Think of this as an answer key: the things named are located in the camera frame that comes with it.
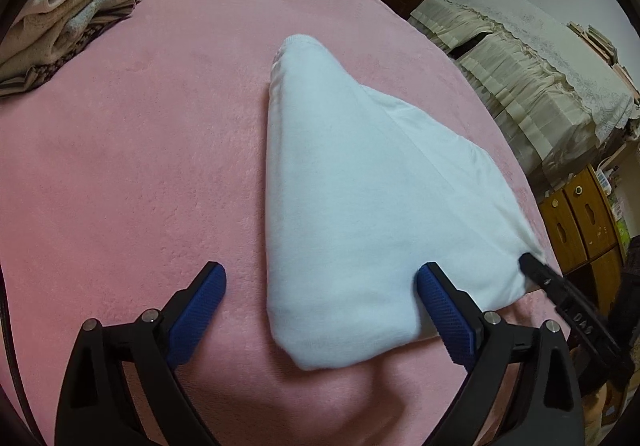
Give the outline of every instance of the pink bedspread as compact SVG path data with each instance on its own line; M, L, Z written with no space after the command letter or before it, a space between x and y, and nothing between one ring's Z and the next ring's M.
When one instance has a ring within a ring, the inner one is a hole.
M161 307L209 260L228 290L179 377L229 446L422 444L464 378L439 340L305 373L265 311L273 56L318 38L359 82L495 159L556 261L524 174L447 57L379 0L143 0L41 89L0 106L0 258L27 394L52 444L79 326ZM507 312L539 325L540 293ZM10 378L0 361L0 383Z

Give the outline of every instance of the white lace tablecloth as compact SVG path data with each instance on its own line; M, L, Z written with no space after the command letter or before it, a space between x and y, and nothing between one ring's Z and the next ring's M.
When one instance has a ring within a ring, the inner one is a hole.
M412 16L417 20L430 16L429 1L425 0ZM600 143L615 127L625 126L633 97L620 78L568 27L526 0L445 1L500 24L564 74L577 93L580 107L593 117Z

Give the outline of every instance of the wooden cabinet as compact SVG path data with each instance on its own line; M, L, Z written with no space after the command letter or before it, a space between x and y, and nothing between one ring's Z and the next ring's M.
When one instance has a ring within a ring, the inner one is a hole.
M593 168L575 175L538 207L562 273L608 315L620 287L624 255Z

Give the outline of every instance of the blue gripper pad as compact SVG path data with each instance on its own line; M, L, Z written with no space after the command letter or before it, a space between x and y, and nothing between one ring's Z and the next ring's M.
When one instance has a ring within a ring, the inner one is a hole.
M225 269L217 264L202 282L169 331L166 362L172 369L187 363L207 329L226 290Z
M416 286L451 360L470 372L476 364L475 334L428 264L420 267Z

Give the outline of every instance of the silver bolt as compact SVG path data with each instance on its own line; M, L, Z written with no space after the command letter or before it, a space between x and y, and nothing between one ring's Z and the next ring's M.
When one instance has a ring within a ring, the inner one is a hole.
M82 330L90 332L98 326L98 320L95 318L89 318L82 324Z
M147 309L142 313L142 316L140 318L145 323L153 323L158 319L159 315L160 313L158 312L158 309Z
M560 332L560 325L558 325L557 321L553 321L553 320L547 320L545 322L546 328L549 329L551 332L553 332L554 334L556 332Z
M484 321L491 323L492 325L497 325L500 323L501 318L497 312L489 311L484 313Z

